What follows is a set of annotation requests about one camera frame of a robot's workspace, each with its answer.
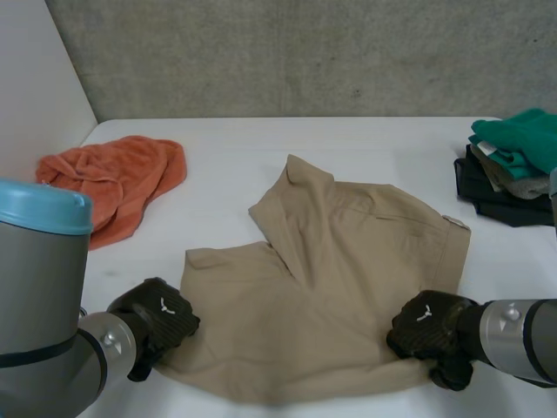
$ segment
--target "stack of folded clothes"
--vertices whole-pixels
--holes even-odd
[[[540,109],[473,123],[457,189],[476,212],[510,226],[554,224],[549,173],[557,167],[557,115]]]

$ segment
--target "concrete wall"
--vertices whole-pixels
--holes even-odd
[[[555,0],[47,0],[109,118],[557,111]]]
[[[0,0],[0,177],[34,180],[96,125],[44,1]]]

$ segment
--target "glove logo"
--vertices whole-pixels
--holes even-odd
[[[429,305],[426,305],[426,313],[424,313],[422,316],[420,316],[416,321],[420,322],[421,320],[424,320],[425,318],[427,318],[428,316],[432,316],[432,311],[429,309]]]
[[[166,307],[166,305],[164,304],[164,298],[160,298],[160,310],[162,312],[166,312],[167,314],[170,314],[170,315],[175,315],[176,314],[176,312],[171,311],[168,307]]]

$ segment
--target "beige shirt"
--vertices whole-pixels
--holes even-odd
[[[181,294],[201,318],[158,367],[238,402],[377,394],[426,381],[386,345],[423,289],[456,292],[470,238],[393,187],[335,182],[289,156],[250,209],[269,241],[186,253]]]

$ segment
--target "white wall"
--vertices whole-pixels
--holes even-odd
[[[33,180],[96,125],[44,0],[0,0],[0,176]]]

